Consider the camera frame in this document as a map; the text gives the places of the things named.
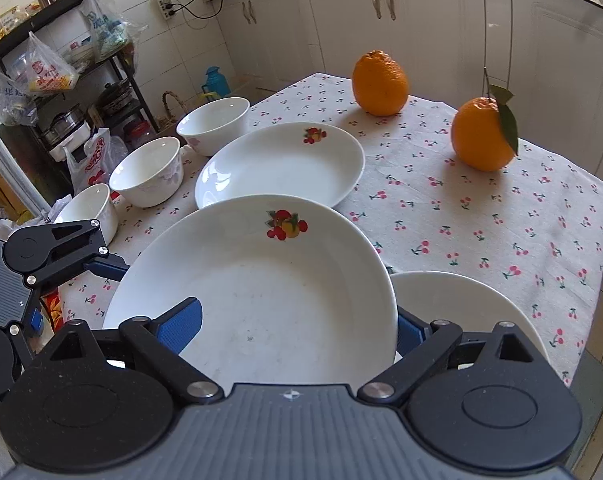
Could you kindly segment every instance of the cherry print tablecloth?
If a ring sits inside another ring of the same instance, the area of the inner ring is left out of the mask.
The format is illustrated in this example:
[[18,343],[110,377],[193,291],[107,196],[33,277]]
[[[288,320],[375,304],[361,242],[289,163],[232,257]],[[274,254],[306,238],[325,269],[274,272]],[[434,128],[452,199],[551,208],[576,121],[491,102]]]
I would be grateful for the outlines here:
[[[336,209],[393,270],[457,272],[505,294],[533,322],[551,364],[570,384],[603,271],[603,182],[523,140],[504,170],[472,170],[451,147],[453,108],[410,98],[398,115],[375,118],[355,103],[350,80],[324,74],[249,113],[252,129],[317,121],[353,134],[365,150],[366,168]],[[206,159],[183,150],[184,183],[166,203],[142,210],[116,200],[120,227],[110,250],[129,264],[196,208],[194,184]],[[75,278],[60,291],[64,318],[101,327],[116,286],[88,272]]]

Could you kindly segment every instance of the electrical outlet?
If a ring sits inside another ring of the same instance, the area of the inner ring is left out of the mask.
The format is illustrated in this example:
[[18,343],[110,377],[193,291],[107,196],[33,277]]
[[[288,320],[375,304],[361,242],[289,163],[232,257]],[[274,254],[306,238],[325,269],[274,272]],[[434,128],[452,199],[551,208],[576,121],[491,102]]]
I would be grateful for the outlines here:
[[172,16],[169,14],[170,9],[168,8],[168,4],[170,3],[170,0],[156,0],[156,2],[159,5],[159,9],[161,10],[161,13],[164,15],[164,19],[166,21],[168,21],[170,18],[172,18]]

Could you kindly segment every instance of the silver screw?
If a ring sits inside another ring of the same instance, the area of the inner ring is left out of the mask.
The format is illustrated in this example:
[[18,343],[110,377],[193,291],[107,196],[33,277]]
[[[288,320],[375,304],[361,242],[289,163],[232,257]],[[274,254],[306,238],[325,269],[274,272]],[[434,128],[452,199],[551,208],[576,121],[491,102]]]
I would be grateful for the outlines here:
[[208,381],[197,381],[196,383],[188,384],[185,390],[190,396],[207,399],[217,394],[219,386]]
[[362,388],[363,393],[373,399],[387,399],[395,393],[395,388],[386,383],[368,383]]

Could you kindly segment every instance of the blue kettle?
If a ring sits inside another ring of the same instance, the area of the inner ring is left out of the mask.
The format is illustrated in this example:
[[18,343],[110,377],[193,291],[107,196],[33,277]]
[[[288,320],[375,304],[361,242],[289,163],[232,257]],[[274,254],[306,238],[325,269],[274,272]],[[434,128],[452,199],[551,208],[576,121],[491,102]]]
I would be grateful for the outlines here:
[[230,88],[228,87],[226,76],[220,74],[218,70],[218,66],[208,67],[208,70],[206,70],[208,78],[206,79],[206,83],[201,85],[201,89],[206,93],[215,92],[220,97],[225,97],[230,93]]

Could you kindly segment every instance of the white bowl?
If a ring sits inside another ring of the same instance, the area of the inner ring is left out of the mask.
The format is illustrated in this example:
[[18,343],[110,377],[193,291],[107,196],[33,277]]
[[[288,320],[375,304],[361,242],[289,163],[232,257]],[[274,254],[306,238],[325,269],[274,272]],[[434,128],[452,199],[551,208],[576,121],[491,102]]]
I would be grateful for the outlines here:
[[168,200],[183,179],[179,139],[161,137],[124,158],[110,176],[110,188],[137,207],[152,207]]
[[199,174],[194,199],[201,208],[236,196],[285,194],[334,207],[357,184],[364,164],[361,144],[341,128],[275,124],[213,156]]
[[533,324],[503,294],[484,283],[438,270],[414,270],[390,276],[398,306],[430,323],[447,319],[465,332],[492,332],[512,321],[548,360],[548,351]]
[[197,153],[213,156],[226,144],[248,132],[250,101],[226,97],[191,111],[177,125],[177,133]]
[[55,218],[55,224],[79,220],[99,220],[105,244],[108,245],[117,232],[119,220],[110,199],[107,184],[94,184],[73,198]]
[[[305,231],[281,240],[267,223],[290,231],[285,212]],[[379,255],[352,222],[309,200],[244,196],[188,215],[126,272],[104,328],[188,297],[201,301],[203,324],[180,355],[226,392],[235,382],[356,391],[393,364],[397,304]]]

